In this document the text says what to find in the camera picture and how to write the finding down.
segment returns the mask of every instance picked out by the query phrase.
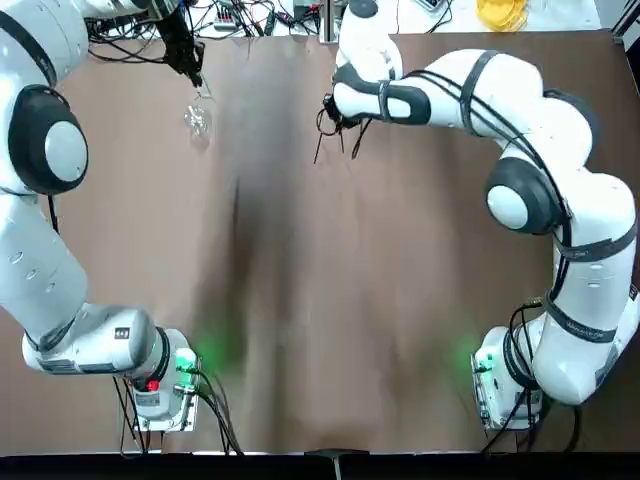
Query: black cable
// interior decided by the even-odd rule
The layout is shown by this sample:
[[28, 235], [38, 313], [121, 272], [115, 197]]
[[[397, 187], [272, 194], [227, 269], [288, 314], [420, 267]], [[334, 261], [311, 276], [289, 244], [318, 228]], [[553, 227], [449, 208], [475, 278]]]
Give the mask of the black cable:
[[582, 411], [580, 407], [573, 407], [573, 431], [569, 443], [565, 447], [563, 453], [571, 453], [578, 446], [580, 435], [582, 433]]
[[47, 201], [49, 202], [49, 217], [51, 218], [51, 227], [58, 235], [60, 235], [60, 230], [58, 229], [58, 215], [56, 214], [56, 206], [53, 200], [53, 195], [47, 195]]
[[371, 124], [371, 119], [368, 119], [364, 123], [364, 126], [360, 124], [360, 133], [358, 134], [358, 139], [356, 140], [356, 143], [353, 146], [353, 150], [351, 151], [352, 160], [358, 156], [358, 152], [360, 151], [360, 144], [362, 143], [362, 137], [364, 137], [364, 134], [367, 132], [367, 128], [369, 128], [370, 124]]
[[[438, 21], [436, 22], [436, 24], [431, 27], [427, 33], [433, 33], [435, 32], [439, 27], [441, 27], [442, 25], [446, 25], [447, 23], [451, 23], [453, 21], [453, 12], [451, 11], [451, 3], [453, 3], [453, 0], [445, 0], [447, 2], [447, 8], [445, 9], [444, 13], [442, 14], [442, 16], [438, 19]], [[449, 14], [449, 18], [447, 20], [444, 20], [444, 17], [446, 14]]]
[[516, 400], [516, 404], [513, 406], [513, 410], [511, 410], [511, 413], [509, 414], [509, 416], [505, 420], [504, 424], [502, 425], [502, 428], [500, 428], [498, 433], [496, 433], [495, 436], [489, 441], [489, 443], [487, 443], [484, 446], [484, 448], [480, 451], [480, 453], [488, 453], [491, 450], [491, 447], [493, 447], [493, 445], [504, 434], [504, 432], [506, 432], [507, 427], [509, 426], [509, 422], [511, 421], [511, 419], [514, 417], [514, 415], [518, 411], [518, 408], [520, 407], [520, 404], [522, 403], [522, 400], [524, 399], [524, 396], [525, 396], [525, 392], [523, 390], [522, 393], [520, 393], [520, 396], [518, 397], [518, 399]]
[[[460, 97], [459, 96], [455, 95], [447, 87], [445, 87], [444, 85], [441, 85], [439, 82], [436, 82], [435, 80], [433, 80], [431, 78], [431, 77], [434, 77], [434, 78], [438, 78], [438, 79], [440, 79], [442, 81], [445, 81], [450, 86], [453, 86], [453, 87], [457, 88], [458, 90], [460, 90], [460, 92], [462, 92], [462, 87], [459, 84], [457, 84], [456, 82], [454, 82], [453, 80], [451, 80], [450, 78], [446, 77], [445, 75], [440, 75], [439, 73], [431, 72], [429, 70], [416, 70], [416, 71], [408, 73], [407, 75], [405, 75], [404, 78], [411, 77], [411, 76], [414, 76], [414, 77], [415, 76], [419, 76], [421, 78], [424, 78], [425, 80], [431, 82], [433, 85], [437, 86], [439, 89], [441, 89], [447, 95], [449, 95], [452, 98], [456, 99], [458, 102], [460, 101]], [[561, 227], [562, 227], [562, 242], [561, 243], [564, 246], [570, 247], [571, 244], [572, 244], [572, 238], [571, 238], [571, 222], [570, 222], [569, 212], [567, 211], [566, 205], [564, 204], [564, 201], [562, 200], [563, 197], [562, 197], [562, 194], [560, 193], [560, 189], [558, 187], [558, 184], [556, 183], [555, 179], [551, 175], [551, 172], [549, 171], [549, 168], [547, 167], [547, 165], [544, 163], [544, 161], [542, 160], [542, 158], [540, 157], [540, 155], [538, 154], [536, 149], [533, 147], [533, 145], [531, 145], [531, 142], [529, 142], [529, 140], [527, 140], [527, 138], [524, 137], [522, 132], [520, 132], [509, 120], [504, 118], [503, 115], [501, 115], [499, 112], [497, 112], [493, 107], [491, 107], [489, 104], [487, 104], [481, 98], [478, 98], [478, 97], [476, 97], [475, 95], [472, 94], [471, 95], [471, 99], [473, 101], [477, 102], [484, 109], [486, 109], [490, 114], [492, 114], [499, 122], [501, 122], [503, 125], [505, 125], [509, 130], [511, 130], [515, 136], [514, 137], [510, 137], [508, 134], [506, 134], [504, 131], [502, 131], [500, 128], [498, 128], [493, 122], [487, 120], [482, 115], [480, 115], [475, 109], [470, 108], [471, 113], [474, 114], [482, 123], [484, 123], [486, 126], [491, 128], [494, 132], [499, 134], [501, 137], [503, 137], [505, 140], [509, 141], [510, 143], [514, 143], [523, 152], [528, 154], [530, 156], [530, 158], [533, 160], [534, 164], [536, 164], [536, 166], [538, 166], [538, 168], [540, 168], [543, 171], [543, 173], [546, 175], [546, 177], [549, 180], [549, 183], [551, 184], [551, 187], [553, 188], [553, 191], [554, 191], [556, 197], [558, 198], [558, 201], [559, 201], [558, 207], [560, 208], [561, 213], [562, 213], [563, 221], [562, 221], [562, 224], [561, 224]], [[551, 292], [550, 292], [551, 300], [555, 300], [558, 297], [558, 295], [559, 295], [559, 293], [560, 293], [560, 291], [562, 289], [562, 286], [564, 285], [564, 281], [566, 279], [566, 276], [567, 276], [567, 273], [568, 273], [568, 270], [569, 270], [569, 262], [566, 260], [566, 258], [564, 256], [561, 256], [559, 264], [560, 264], [560, 266], [558, 268], [556, 281], [554, 282], [554, 285], [553, 285], [553, 287], [551, 289]]]
[[138, 416], [138, 408], [136, 407], [136, 402], [133, 399], [133, 395], [131, 393], [131, 389], [129, 385], [127, 385], [126, 380], [122, 379], [122, 384], [124, 385], [124, 389], [127, 392], [127, 396], [129, 397], [129, 401], [131, 402], [131, 408], [133, 408], [133, 419], [134, 423], [138, 427], [138, 436], [140, 437], [140, 446], [142, 447], [142, 453], [149, 453], [148, 446], [144, 443], [144, 437], [142, 436], [142, 428], [140, 427], [140, 417]]
[[89, 53], [99, 59], [102, 60], [104, 62], [116, 62], [116, 63], [149, 63], [147, 60], [141, 60], [139, 59], [140, 57], [138, 57], [138, 55], [140, 53], [142, 53], [151, 43], [151, 40], [153, 40], [153, 35], [146, 41], [146, 43], [136, 52], [131, 52], [129, 55], [125, 56], [125, 57], [120, 57], [120, 58], [112, 58], [112, 57], [105, 57], [103, 55], [99, 55], [93, 51], [91, 51], [91, 49], [89, 49]]
[[228, 431], [228, 443], [235, 445], [235, 448], [237, 448], [237, 450], [240, 450], [238, 438], [236, 437], [236, 432], [233, 427], [233, 423], [231, 422], [231, 412], [229, 410], [229, 399], [227, 398], [227, 393], [225, 392], [224, 387], [222, 386], [222, 382], [220, 382], [220, 379], [218, 378], [217, 375], [215, 374], [213, 375], [213, 378], [216, 381], [216, 384], [218, 385], [220, 392], [222, 393], [222, 401], [220, 401], [220, 398], [216, 394], [216, 391], [213, 388], [213, 385], [211, 384], [211, 382], [209, 381], [209, 378], [207, 377], [207, 375], [205, 375], [201, 371], [198, 371], [197, 373], [207, 383], [207, 386], [209, 387], [209, 391], [211, 392], [211, 396], [213, 397], [216, 405], [220, 404], [222, 406], [224, 420], [226, 421], [226, 427]]
[[[129, 414], [127, 413], [127, 406], [125, 405], [125, 402], [122, 399], [122, 392], [120, 391], [120, 386], [118, 385], [118, 381], [116, 380], [115, 377], [111, 377], [111, 379], [113, 380], [113, 385], [116, 387], [116, 392], [118, 394], [118, 401], [120, 402], [120, 408], [122, 409], [122, 415], [124, 417], [124, 420], [126, 420], [127, 426], [129, 427], [129, 433], [131, 433], [131, 438], [133, 438], [133, 441], [136, 442], [137, 441], [136, 433], [133, 429], [133, 425], [131, 424], [131, 419], [129, 418]], [[122, 451], [123, 443], [124, 443], [124, 438], [121, 438], [120, 451]], [[142, 453], [145, 453], [143, 445], [141, 445], [141, 450], [142, 450]]]
[[216, 418], [218, 420], [218, 425], [219, 425], [220, 429], [222, 430], [224, 436], [229, 440], [229, 444], [231, 445], [233, 450], [236, 452], [236, 454], [244, 455], [244, 453], [240, 449], [240, 446], [238, 445], [237, 441], [233, 438], [232, 434], [229, 432], [229, 427], [225, 424], [222, 416], [220, 415], [220, 410], [218, 409], [217, 404], [213, 400], [211, 400], [211, 398], [209, 398], [208, 395], [205, 395], [202, 392], [197, 391], [196, 395], [198, 395], [209, 406], [211, 411], [214, 413], [214, 415], [216, 416]]

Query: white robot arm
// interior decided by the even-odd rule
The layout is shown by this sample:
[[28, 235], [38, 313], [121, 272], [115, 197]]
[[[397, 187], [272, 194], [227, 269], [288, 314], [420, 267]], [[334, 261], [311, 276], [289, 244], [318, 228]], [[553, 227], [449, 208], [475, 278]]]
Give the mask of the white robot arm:
[[69, 191], [87, 171], [80, 124], [54, 90], [87, 53], [84, 17], [149, 10], [165, 58], [184, 53], [168, 63], [197, 85], [201, 59], [193, 38], [182, 35], [188, 30], [175, 15], [178, 3], [14, 0], [0, 8], [0, 306], [24, 328], [22, 351], [31, 368], [127, 378], [138, 414], [154, 430], [186, 424], [195, 399], [174, 386], [195, 382], [192, 372], [177, 369], [184, 362], [195, 370], [195, 354], [180, 332], [155, 327], [143, 310], [86, 302], [87, 276], [46, 221], [37, 194]]
[[541, 392], [581, 404], [638, 327], [633, 194], [620, 179], [585, 168], [595, 116], [579, 99], [545, 90], [535, 66], [460, 50], [403, 75], [377, 10], [375, 0], [351, 0], [345, 13], [333, 95], [324, 102], [337, 129], [376, 119], [491, 138], [502, 150], [486, 186], [492, 216], [516, 232], [554, 236], [556, 280], [539, 301], [545, 313], [526, 329], [492, 329], [472, 356], [485, 427], [527, 428], [525, 388], [534, 418]]

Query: table surface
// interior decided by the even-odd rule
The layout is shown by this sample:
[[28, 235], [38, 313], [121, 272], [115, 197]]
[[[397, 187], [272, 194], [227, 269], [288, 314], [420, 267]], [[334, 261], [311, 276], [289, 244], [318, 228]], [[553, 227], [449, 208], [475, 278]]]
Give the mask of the table surface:
[[[293, 12], [293, 0], [274, 0], [276, 9]], [[428, 12], [412, 0], [379, 0], [380, 9], [384, 12], [385, 25], [389, 33], [424, 33], [431, 29], [445, 14], [443, 8]], [[453, 0], [451, 3], [452, 20], [438, 28], [438, 32], [488, 32], [476, 16], [476, 0]], [[201, 9], [192, 9], [194, 22], [200, 20]], [[260, 21], [268, 14], [266, 7], [254, 7], [254, 17]], [[530, 0], [527, 23], [522, 31], [565, 31], [565, 30], [598, 30], [600, 19], [594, 0]], [[302, 29], [296, 34], [306, 35]], [[289, 29], [277, 23], [274, 36], [288, 35]], [[202, 31], [203, 36], [220, 37], [213, 27]]]
[[[407, 68], [469, 46], [538, 65], [599, 116], [589, 167], [640, 191], [637, 93], [608, 32], [396, 40]], [[468, 355], [548, 288], [551, 240], [491, 219], [483, 189], [498, 151], [462, 132], [374, 122], [356, 160], [333, 138], [313, 165], [335, 52], [307, 37], [210, 41], [215, 138], [200, 150], [183, 77], [86, 62], [62, 85], [91, 153], [83, 185], [59, 199], [62, 237], [90, 301], [141, 305], [189, 336], [221, 374], [246, 450], [481, 448]], [[19, 326], [0, 320], [0, 383], [11, 386], [0, 452], [116, 449], [110, 379], [30, 371]], [[581, 449], [640, 449], [639, 361], [636, 338], [584, 406]], [[540, 448], [561, 449], [570, 430], [569, 411], [554, 409]], [[210, 412], [165, 447], [219, 449]]]

